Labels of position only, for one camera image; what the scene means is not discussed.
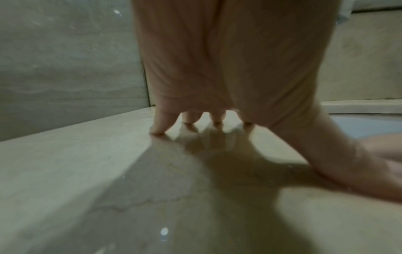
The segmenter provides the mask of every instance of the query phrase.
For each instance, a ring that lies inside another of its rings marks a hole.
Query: hand
[[[400,176],[347,137],[315,101],[338,0],[132,0],[156,100],[152,134],[183,113],[214,122],[235,110],[267,127],[321,174],[361,192],[402,198]]]

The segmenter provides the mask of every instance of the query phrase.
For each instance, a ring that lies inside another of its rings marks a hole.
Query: marble surface
[[[321,178],[268,130],[228,112],[155,138],[152,115],[1,142],[0,253],[402,252],[402,205]]]
[[[129,0],[2,0],[0,34],[0,141],[149,106]]]

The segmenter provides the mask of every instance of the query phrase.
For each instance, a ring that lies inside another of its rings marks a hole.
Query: marble wall
[[[0,1],[0,141],[147,106],[129,0]]]

